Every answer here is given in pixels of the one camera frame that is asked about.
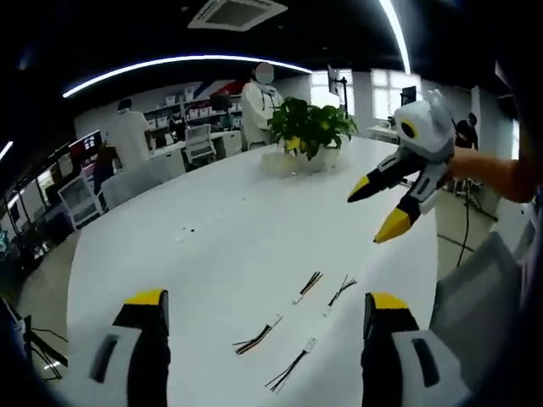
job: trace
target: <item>floor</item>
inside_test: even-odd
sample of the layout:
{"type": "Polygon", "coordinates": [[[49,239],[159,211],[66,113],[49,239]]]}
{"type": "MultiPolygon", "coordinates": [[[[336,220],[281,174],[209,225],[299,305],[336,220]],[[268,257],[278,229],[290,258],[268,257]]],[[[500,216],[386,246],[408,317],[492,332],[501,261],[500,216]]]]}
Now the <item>floor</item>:
{"type": "MultiPolygon", "coordinates": [[[[436,204],[438,231],[438,278],[443,278],[456,267],[462,250],[466,227],[466,208],[463,198],[442,192],[436,204]]],[[[467,246],[475,249],[488,235],[493,220],[486,215],[470,209],[469,235],[467,246]]],[[[80,232],[71,235],[43,260],[40,268],[27,280],[20,298],[18,311],[21,315],[32,315],[35,328],[49,329],[66,337],[66,301],[70,279],[71,262],[74,259],[80,232]]],[[[471,254],[466,249],[462,261],[471,254]]],[[[67,354],[68,343],[50,332],[38,332],[53,348],[67,354]]],[[[36,369],[43,377],[52,377],[51,369],[39,357],[34,358],[36,369]]],[[[62,365],[57,366],[60,374],[65,372],[62,365]]]]}

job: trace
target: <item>white chair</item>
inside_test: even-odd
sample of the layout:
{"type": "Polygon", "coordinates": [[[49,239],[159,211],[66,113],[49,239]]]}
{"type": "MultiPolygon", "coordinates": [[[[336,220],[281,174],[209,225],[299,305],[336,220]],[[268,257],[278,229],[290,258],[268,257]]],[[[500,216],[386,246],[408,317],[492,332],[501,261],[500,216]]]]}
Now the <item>white chair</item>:
{"type": "Polygon", "coordinates": [[[187,129],[185,143],[189,164],[195,159],[209,157],[213,160],[216,157],[217,152],[211,140],[211,125],[197,125],[187,129]]]}
{"type": "Polygon", "coordinates": [[[123,170],[102,184],[109,209],[185,173],[181,150],[177,149],[145,161],[131,170],[123,170]]]}
{"type": "Polygon", "coordinates": [[[68,209],[74,229],[103,213],[98,197],[92,193],[91,185],[82,174],[60,188],[59,196],[68,209]]]}

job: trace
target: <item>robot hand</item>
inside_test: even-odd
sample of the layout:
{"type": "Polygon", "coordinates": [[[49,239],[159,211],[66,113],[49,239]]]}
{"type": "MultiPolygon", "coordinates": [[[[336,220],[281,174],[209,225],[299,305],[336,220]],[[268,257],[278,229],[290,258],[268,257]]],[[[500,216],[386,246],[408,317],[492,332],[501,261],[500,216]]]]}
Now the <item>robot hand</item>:
{"type": "Polygon", "coordinates": [[[417,180],[384,221],[373,239],[386,242],[408,231],[420,214],[429,212],[454,154],[455,129],[445,98],[430,91],[426,100],[409,103],[395,111],[400,146],[375,170],[363,176],[347,202],[366,199],[402,178],[420,171],[417,180]]]}

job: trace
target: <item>white lab coat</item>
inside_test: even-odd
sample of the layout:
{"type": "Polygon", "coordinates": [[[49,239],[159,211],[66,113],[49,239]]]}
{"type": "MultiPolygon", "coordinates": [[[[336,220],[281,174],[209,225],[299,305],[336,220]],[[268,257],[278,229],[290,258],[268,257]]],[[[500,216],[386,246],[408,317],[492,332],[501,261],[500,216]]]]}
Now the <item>white lab coat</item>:
{"type": "Polygon", "coordinates": [[[243,111],[242,125],[248,146],[254,142],[270,142],[267,121],[272,118],[274,107],[283,103],[283,98],[272,86],[250,81],[241,94],[243,111]]]}
{"type": "Polygon", "coordinates": [[[149,159],[149,150],[145,139],[148,129],[147,120],[140,112],[121,110],[110,124],[106,140],[115,147],[123,170],[138,167],[149,159]]]}

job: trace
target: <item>cable bundle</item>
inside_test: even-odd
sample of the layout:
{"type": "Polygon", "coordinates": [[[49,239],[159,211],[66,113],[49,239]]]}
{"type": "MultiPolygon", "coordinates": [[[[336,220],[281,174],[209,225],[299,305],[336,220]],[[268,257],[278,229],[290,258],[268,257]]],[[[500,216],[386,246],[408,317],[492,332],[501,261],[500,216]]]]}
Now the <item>cable bundle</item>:
{"type": "Polygon", "coordinates": [[[296,367],[296,365],[304,358],[304,356],[306,356],[313,349],[313,347],[315,346],[315,343],[316,343],[316,339],[312,337],[309,340],[309,342],[305,345],[304,350],[302,350],[301,353],[298,355],[298,357],[294,360],[294,362],[292,362],[287,369],[285,369],[284,371],[279,373],[277,376],[272,378],[268,383],[266,383],[266,387],[270,386],[272,383],[275,382],[275,384],[270,387],[270,390],[272,390],[273,392],[277,390],[277,392],[279,393],[281,389],[283,388],[283,386],[285,385],[285,383],[287,382],[288,377],[294,370],[294,367],[296,367]]]}
{"type": "Polygon", "coordinates": [[[313,273],[313,276],[309,279],[309,281],[304,285],[304,288],[299,292],[299,298],[295,299],[293,301],[294,304],[299,303],[302,298],[315,286],[316,282],[318,282],[322,277],[322,273],[320,271],[315,271],[313,273]]]}
{"type": "Polygon", "coordinates": [[[260,342],[262,342],[262,339],[264,339],[267,334],[270,333],[270,331],[275,327],[275,325],[277,325],[282,319],[283,316],[277,314],[276,319],[271,324],[266,325],[266,327],[262,330],[258,337],[250,339],[249,341],[233,343],[232,346],[243,345],[240,348],[236,349],[236,354],[244,354],[245,352],[258,345],[260,342]]]}
{"type": "Polygon", "coordinates": [[[343,280],[341,287],[328,303],[328,307],[327,307],[327,310],[324,312],[324,316],[327,316],[330,313],[333,303],[336,302],[336,300],[339,298],[341,293],[345,291],[347,288],[352,287],[357,283],[357,281],[354,278],[351,278],[350,280],[347,281],[348,278],[349,278],[349,275],[345,276],[345,279],[343,280]]]}

